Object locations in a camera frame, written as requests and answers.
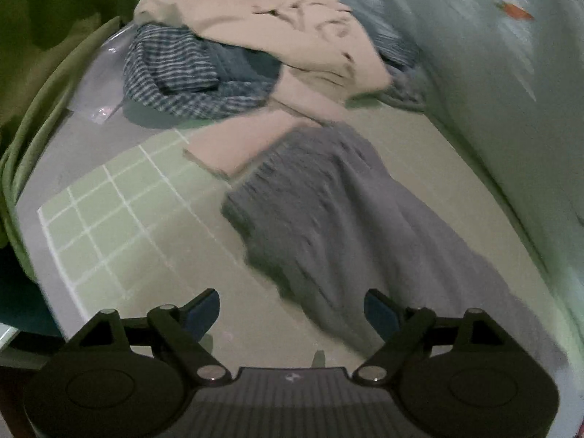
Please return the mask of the blue-grey garment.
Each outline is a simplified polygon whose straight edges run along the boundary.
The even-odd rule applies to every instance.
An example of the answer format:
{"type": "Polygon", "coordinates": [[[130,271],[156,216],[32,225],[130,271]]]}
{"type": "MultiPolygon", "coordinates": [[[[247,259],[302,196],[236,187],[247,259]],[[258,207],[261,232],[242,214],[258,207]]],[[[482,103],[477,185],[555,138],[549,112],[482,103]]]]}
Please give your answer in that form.
{"type": "Polygon", "coordinates": [[[373,0],[228,0],[235,36],[224,43],[268,53],[280,61],[270,93],[289,98],[293,89],[313,94],[325,112],[338,113],[346,100],[374,94],[392,107],[424,111],[413,81],[417,49],[398,36],[373,0]]]}

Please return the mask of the beige garment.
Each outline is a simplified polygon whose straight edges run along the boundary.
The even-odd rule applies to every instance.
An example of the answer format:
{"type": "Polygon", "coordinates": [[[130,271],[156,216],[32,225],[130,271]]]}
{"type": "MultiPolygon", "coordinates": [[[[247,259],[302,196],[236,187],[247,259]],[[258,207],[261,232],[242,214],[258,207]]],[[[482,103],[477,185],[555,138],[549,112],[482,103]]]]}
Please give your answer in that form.
{"type": "Polygon", "coordinates": [[[134,17],[280,61],[264,107],[200,128],[187,145],[197,163],[227,178],[287,132],[342,122],[347,100],[391,84],[366,30],[339,0],[141,0],[134,17]]]}

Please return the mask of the blue plaid shirt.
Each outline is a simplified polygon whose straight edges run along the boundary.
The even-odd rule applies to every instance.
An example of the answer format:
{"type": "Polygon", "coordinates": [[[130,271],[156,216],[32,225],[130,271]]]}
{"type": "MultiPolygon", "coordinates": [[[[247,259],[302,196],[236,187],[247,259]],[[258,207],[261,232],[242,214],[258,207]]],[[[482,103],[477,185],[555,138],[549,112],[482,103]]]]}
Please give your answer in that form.
{"type": "Polygon", "coordinates": [[[262,106],[280,67],[262,51],[207,41],[187,28],[146,24],[129,46],[124,95],[173,117],[220,120],[262,106]]]}

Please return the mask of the grey fleece pants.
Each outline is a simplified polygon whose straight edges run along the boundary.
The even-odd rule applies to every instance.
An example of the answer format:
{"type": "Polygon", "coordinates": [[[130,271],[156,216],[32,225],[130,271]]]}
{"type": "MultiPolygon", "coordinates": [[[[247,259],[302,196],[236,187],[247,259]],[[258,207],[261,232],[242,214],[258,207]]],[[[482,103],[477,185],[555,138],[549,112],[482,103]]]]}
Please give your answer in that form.
{"type": "Polygon", "coordinates": [[[225,197],[249,264],[321,329],[363,356],[380,348],[366,293],[458,318],[492,316],[550,373],[566,354],[496,269],[386,170],[373,145],[337,124],[298,128],[225,197]]]}

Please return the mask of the green blanket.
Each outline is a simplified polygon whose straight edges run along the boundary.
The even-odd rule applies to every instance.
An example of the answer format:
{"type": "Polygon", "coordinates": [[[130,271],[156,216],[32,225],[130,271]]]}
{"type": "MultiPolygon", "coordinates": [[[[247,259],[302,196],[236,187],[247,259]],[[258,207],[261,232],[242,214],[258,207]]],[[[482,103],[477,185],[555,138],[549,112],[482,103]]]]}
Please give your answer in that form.
{"type": "Polygon", "coordinates": [[[139,0],[1,0],[1,251],[35,277],[16,206],[101,43],[139,0]]]}

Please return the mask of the light blue carrot-print pillow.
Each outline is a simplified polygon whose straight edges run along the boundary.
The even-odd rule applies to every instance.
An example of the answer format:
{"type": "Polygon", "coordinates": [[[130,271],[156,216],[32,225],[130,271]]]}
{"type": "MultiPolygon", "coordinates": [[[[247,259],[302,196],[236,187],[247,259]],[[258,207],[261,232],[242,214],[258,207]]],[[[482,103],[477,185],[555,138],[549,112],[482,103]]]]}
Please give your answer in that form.
{"type": "Polygon", "coordinates": [[[488,170],[583,323],[583,0],[378,0],[424,55],[431,108],[488,170]]]}

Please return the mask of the clear plastic bag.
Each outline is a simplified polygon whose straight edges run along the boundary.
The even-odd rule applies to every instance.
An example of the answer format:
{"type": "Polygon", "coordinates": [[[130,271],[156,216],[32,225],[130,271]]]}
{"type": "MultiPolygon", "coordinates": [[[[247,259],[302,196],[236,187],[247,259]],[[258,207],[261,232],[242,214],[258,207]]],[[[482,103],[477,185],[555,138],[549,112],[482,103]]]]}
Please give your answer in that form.
{"type": "Polygon", "coordinates": [[[123,69],[136,31],[136,25],[130,23],[101,44],[67,105],[68,111],[95,124],[104,124],[117,112],[124,99],[123,69]]]}

